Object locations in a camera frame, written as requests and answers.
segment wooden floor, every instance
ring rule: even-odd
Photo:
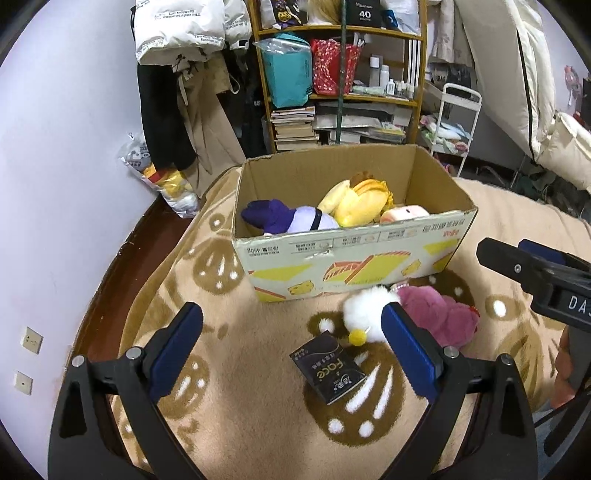
[[[105,274],[84,318],[75,355],[86,355],[91,361],[117,357],[127,312],[135,296],[190,223],[158,197]]]

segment hand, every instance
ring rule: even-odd
[[[550,399],[550,406],[558,408],[571,400],[575,391],[570,386],[568,378],[573,373],[573,362],[569,355],[569,328],[565,327],[560,337],[560,349],[556,356],[556,380],[554,381],[554,393]]]

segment pink plush toy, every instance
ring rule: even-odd
[[[413,322],[427,329],[439,345],[460,348],[474,337],[480,320],[474,307],[442,296],[430,286],[405,286],[396,293]]]

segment cardboard box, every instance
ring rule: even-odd
[[[385,225],[262,236],[240,212],[253,200],[316,206],[363,170],[385,180],[394,203],[429,217]],[[443,270],[478,209],[442,166],[416,145],[341,145],[253,158],[244,164],[232,243],[261,301],[342,293]]]

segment wall socket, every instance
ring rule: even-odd
[[[23,392],[25,395],[31,395],[33,390],[33,379],[23,373],[17,372],[14,377],[14,388]]]
[[[35,330],[27,327],[25,330],[25,335],[22,337],[21,345],[30,352],[38,355],[39,350],[41,349],[42,341],[43,337],[41,335],[39,335]]]

